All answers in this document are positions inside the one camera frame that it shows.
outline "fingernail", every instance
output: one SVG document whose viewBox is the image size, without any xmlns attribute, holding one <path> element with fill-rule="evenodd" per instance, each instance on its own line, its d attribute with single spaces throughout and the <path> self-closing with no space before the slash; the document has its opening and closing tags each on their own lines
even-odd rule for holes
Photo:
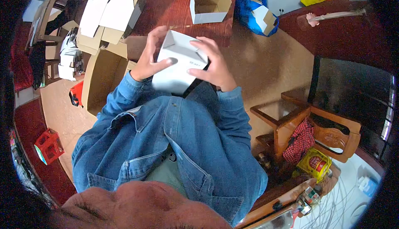
<svg viewBox="0 0 399 229">
<path fill-rule="evenodd" d="M 167 60 L 167 62 L 168 62 L 169 64 L 177 64 L 177 58 L 171 57 L 171 58 L 169 58 L 169 59 Z"/>
</svg>

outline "blue plastic bag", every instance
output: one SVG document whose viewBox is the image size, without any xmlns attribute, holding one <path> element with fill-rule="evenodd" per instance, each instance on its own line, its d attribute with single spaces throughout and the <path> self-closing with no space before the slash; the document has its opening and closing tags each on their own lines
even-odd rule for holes
<svg viewBox="0 0 399 229">
<path fill-rule="evenodd" d="M 267 7 L 267 0 L 261 0 L 261 1 L 263 5 Z M 253 2 L 251 0 L 236 0 L 234 15 L 240 21 L 240 23 L 248 27 L 255 34 L 270 37 L 271 35 L 277 32 L 279 24 L 278 17 L 273 14 L 273 16 L 276 17 L 277 25 L 271 30 L 271 32 L 268 35 L 263 34 L 261 28 L 256 23 L 255 17 L 252 15 L 252 11 L 260 6 L 261 4 Z"/>
</svg>

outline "person's left hand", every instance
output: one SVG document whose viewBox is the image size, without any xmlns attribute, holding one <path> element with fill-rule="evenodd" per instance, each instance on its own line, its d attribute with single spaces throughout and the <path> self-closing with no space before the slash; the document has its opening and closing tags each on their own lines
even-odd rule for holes
<svg viewBox="0 0 399 229">
<path fill-rule="evenodd" d="M 159 26 L 148 34 L 146 47 L 136 67 L 130 71 L 130 75 L 137 82 L 141 82 L 173 64 L 170 59 L 154 63 L 154 53 L 157 50 L 157 45 L 162 44 L 167 30 L 167 26 Z"/>
</svg>

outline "grey t-shirt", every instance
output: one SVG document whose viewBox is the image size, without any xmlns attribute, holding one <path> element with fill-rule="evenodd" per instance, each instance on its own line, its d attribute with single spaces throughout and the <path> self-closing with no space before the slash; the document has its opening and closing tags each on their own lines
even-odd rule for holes
<svg viewBox="0 0 399 229">
<path fill-rule="evenodd" d="M 168 145 L 167 149 L 163 152 L 161 160 L 161 165 L 157 166 L 149 173 L 145 180 L 166 183 L 187 198 L 177 167 L 177 157 L 170 145 Z"/>
</svg>

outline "red checkered cloth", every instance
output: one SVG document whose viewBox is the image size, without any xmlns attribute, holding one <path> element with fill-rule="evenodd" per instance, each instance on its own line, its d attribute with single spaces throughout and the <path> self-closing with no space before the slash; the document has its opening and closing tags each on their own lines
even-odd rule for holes
<svg viewBox="0 0 399 229">
<path fill-rule="evenodd" d="M 282 153 L 284 159 L 296 165 L 303 156 L 307 153 L 308 149 L 314 145 L 313 126 L 307 118 L 299 124 L 291 136 L 291 145 Z"/>
</svg>

